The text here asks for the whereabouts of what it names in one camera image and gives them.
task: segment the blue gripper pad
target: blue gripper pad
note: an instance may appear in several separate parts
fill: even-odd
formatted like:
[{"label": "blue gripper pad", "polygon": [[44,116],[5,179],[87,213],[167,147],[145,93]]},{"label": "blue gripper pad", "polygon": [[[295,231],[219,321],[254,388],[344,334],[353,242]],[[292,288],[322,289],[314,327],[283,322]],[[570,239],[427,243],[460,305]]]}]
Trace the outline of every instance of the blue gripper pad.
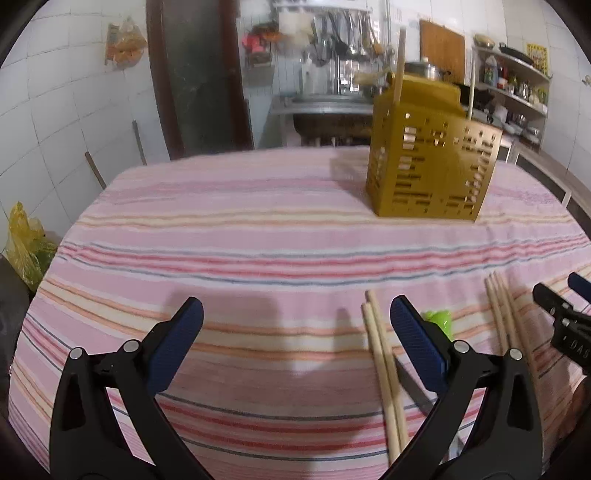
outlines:
[{"label": "blue gripper pad", "polygon": [[190,298],[171,321],[173,326],[148,363],[146,389],[151,395],[166,390],[172,382],[203,326],[203,305],[198,299]]},{"label": "blue gripper pad", "polygon": [[393,299],[390,305],[390,322],[425,388],[438,395],[447,391],[446,359],[426,330],[429,327],[439,327],[435,324],[425,325],[427,322],[404,296]]},{"label": "blue gripper pad", "polygon": [[569,275],[569,287],[585,300],[591,302],[591,283],[587,279],[581,277],[578,273],[572,272]]}]

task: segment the wooden cutting board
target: wooden cutting board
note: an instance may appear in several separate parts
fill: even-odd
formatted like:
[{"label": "wooden cutting board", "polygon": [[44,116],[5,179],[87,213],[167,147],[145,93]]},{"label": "wooden cutting board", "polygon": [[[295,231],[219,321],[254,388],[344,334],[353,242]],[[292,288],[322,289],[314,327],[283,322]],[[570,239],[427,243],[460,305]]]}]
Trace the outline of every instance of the wooden cutting board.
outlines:
[{"label": "wooden cutting board", "polygon": [[420,21],[420,28],[421,57],[428,57],[429,63],[433,63],[442,70],[451,70],[452,82],[464,83],[466,69],[464,36],[426,20]]}]

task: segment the striped tablecloth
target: striped tablecloth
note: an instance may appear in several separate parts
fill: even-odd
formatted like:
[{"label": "striped tablecloth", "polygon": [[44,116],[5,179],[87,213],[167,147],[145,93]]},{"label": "striped tablecloth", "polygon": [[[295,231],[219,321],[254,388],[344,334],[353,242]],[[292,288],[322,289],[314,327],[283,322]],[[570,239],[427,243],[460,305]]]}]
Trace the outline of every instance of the striped tablecloth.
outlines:
[{"label": "striped tablecloth", "polygon": [[[419,311],[449,309],[456,338],[498,353],[483,283],[492,270],[508,279],[535,348],[548,454],[582,374],[551,348],[531,289],[543,281],[586,307],[566,277],[591,277],[588,238],[549,191],[506,164],[476,223],[377,218],[364,193],[367,158],[364,148],[257,151],[113,181],[61,243],[18,341],[10,420],[40,462],[68,351],[114,351],[196,296],[203,330],[158,402],[216,480],[377,479],[387,452],[363,292],[375,289],[385,312],[399,294]],[[147,458],[116,394],[112,403]],[[409,398],[405,410],[412,435],[424,417]]]}]

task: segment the plastic bag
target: plastic bag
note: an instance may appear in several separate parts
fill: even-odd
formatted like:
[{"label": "plastic bag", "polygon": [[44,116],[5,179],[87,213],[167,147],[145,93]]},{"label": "plastic bag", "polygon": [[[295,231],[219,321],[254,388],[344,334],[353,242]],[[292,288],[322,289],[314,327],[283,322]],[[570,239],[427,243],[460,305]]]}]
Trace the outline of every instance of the plastic bag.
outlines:
[{"label": "plastic bag", "polygon": [[142,50],[147,45],[148,43],[137,24],[131,20],[131,17],[127,17],[127,20],[119,27],[115,41],[113,60],[117,67],[125,69],[138,63],[143,55]]},{"label": "plastic bag", "polygon": [[37,291],[56,251],[57,245],[46,238],[38,219],[29,219],[21,202],[12,207],[6,256],[31,291]]}]

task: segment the pot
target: pot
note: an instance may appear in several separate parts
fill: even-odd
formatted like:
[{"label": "pot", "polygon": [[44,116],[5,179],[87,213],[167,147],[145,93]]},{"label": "pot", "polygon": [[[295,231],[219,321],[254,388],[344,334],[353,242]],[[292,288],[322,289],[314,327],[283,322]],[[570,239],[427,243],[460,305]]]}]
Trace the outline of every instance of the pot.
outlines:
[{"label": "pot", "polygon": [[452,74],[450,70],[441,70],[437,65],[429,63],[427,57],[423,57],[421,61],[406,62],[404,64],[404,73],[439,81],[443,81],[445,75]]}]

